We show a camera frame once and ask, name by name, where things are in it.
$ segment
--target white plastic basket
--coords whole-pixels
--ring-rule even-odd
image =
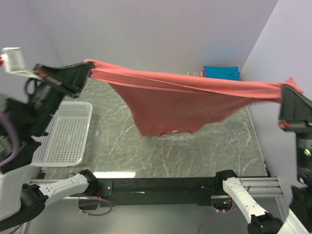
[[[34,137],[41,142],[31,165],[37,167],[75,166],[82,161],[92,115],[92,104],[64,101],[59,106],[46,132]]]

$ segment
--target marble surface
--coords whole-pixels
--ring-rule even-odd
[[[214,176],[224,169],[267,176],[247,107],[194,134],[143,137],[129,108],[107,83],[89,79],[75,101],[93,105],[83,160],[75,167],[48,168],[45,178],[62,179],[83,169],[98,177]]]

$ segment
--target blue object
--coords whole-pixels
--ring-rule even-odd
[[[210,67],[205,66],[205,77],[217,79],[239,80],[238,67]]]

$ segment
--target white wall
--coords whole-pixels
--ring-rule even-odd
[[[28,0],[64,64],[242,68],[277,0]]]
[[[25,0],[1,1],[0,54],[3,47],[22,47],[28,69],[36,63],[60,66],[60,60]],[[26,100],[27,78],[11,76],[0,68],[0,93]]]
[[[284,81],[293,77],[312,99],[312,1],[280,0],[248,57],[244,80]],[[278,104],[250,106],[261,150],[273,176],[278,176],[289,202],[296,184],[294,134],[277,127]]]

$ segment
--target cloth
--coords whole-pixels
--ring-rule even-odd
[[[280,102],[284,83],[235,81],[127,69],[90,60],[91,77],[107,82],[129,106],[142,136],[194,133],[255,102]]]

